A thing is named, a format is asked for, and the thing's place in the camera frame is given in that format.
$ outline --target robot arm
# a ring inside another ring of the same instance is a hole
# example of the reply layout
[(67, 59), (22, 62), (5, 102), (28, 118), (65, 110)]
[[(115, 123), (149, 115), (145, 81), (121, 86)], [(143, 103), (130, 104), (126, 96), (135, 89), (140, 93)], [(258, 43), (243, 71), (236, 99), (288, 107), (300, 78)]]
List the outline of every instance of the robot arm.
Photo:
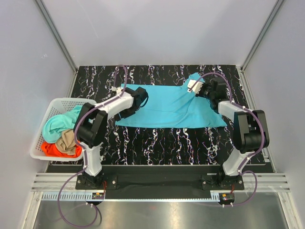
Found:
[(119, 95), (121, 93), (122, 89), (117, 88), (116, 96), (119, 98), (112, 103), (109, 103), (109, 101), (113, 98), (95, 105), (90, 103), (84, 104), (76, 121), (75, 127), (87, 112), (97, 106), (100, 107), (85, 118), (76, 133), (77, 139), (85, 146), (86, 150), (88, 166), (83, 175), (95, 186), (99, 186), (102, 181), (100, 145), (107, 131), (108, 120), (112, 117), (117, 121), (121, 118), (127, 118), (135, 114), (140, 109), (141, 104), (148, 100), (146, 90), (141, 87), (138, 87), (135, 91), (126, 88), (124, 93)]
[[(195, 84), (190, 80), (188, 88)], [(210, 83), (198, 82), (192, 90), (196, 96), (210, 100), (211, 108), (233, 121), (234, 148), (229, 158), (221, 165), (216, 176), (216, 183), (220, 187), (229, 187), (238, 182), (240, 173), (254, 152), (260, 148), (262, 141), (258, 123), (252, 115), (240, 107), (233, 105), (227, 98), (226, 83), (221, 77), (214, 78)], [(251, 110), (258, 118), (264, 130), (264, 147), (269, 145), (269, 134), (265, 114), (262, 110)]]

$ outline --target white plastic basket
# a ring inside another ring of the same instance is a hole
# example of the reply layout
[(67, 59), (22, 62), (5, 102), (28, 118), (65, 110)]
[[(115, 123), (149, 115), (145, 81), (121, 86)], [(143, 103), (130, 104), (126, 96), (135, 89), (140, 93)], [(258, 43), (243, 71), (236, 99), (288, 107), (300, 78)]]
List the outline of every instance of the white plastic basket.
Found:
[(44, 142), (42, 137), (42, 129), (45, 123), (53, 116), (63, 114), (67, 111), (72, 110), (76, 105), (83, 105), (85, 103), (96, 104), (92, 99), (79, 99), (79, 98), (57, 98), (50, 102), (49, 107), (42, 119), (42, 122), (39, 126), (38, 133), (34, 139), (32, 147), (30, 149), (30, 155), (33, 158), (47, 161), (78, 161), (82, 159), (83, 152), (79, 157), (70, 158), (70, 157), (56, 157), (56, 156), (46, 156), (41, 149), (41, 145)]

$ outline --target orange garment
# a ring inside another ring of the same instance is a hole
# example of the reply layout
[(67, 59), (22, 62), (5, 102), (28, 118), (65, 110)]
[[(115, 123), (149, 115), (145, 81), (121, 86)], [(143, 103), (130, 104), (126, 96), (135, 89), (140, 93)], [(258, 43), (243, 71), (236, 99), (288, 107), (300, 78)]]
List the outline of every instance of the orange garment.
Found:
[(45, 153), (46, 156), (57, 156), (57, 157), (72, 157), (76, 158), (81, 155), (81, 147), (80, 146), (75, 146), (75, 154), (74, 155), (68, 155), (68, 154), (63, 154), (60, 152), (54, 143), (50, 144), (47, 142), (42, 143), (41, 149)]

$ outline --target black mounting bracket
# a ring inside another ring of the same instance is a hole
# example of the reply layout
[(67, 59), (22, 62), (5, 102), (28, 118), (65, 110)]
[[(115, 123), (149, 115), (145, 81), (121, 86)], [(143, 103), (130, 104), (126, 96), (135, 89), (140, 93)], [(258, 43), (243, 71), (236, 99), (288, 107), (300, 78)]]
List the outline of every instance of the black mounting bracket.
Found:
[(211, 190), (232, 190), (232, 184), (234, 184), (234, 190), (244, 190), (244, 181), (242, 176), (238, 176), (234, 183), (219, 184), (217, 182), (217, 175), (202, 175), (201, 176), (202, 189), (205, 191)]
[(117, 188), (118, 176), (115, 174), (107, 174), (102, 177), (102, 182), (99, 185), (95, 185), (90, 182), (86, 176), (78, 175), (75, 189), (77, 190), (115, 190)]

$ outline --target teal garment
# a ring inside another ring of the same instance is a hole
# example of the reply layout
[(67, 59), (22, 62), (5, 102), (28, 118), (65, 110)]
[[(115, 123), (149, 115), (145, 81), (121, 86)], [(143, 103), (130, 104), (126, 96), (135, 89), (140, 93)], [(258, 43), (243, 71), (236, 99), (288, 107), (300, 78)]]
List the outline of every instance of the teal garment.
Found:
[(81, 112), (82, 106), (75, 106), (71, 111), (58, 114), (50, 118), (42, 129), (42, 136), (47, 143), (55, 143), (61, 137), (61, 133), (67, 129), (73, 129)]
[(213, 111), (210, 101), (195, 97), (187, 91), (188, 82), (197, 80), (198, 73), (189, 76), (182, 86), (156, 86), (128, 84), (136, 90), (139, 86), (146, 89), (147, 104), (132, 116), (121, 119), (116, 125), (144, 128), (201, 128), (227, 126), (222, 116)]

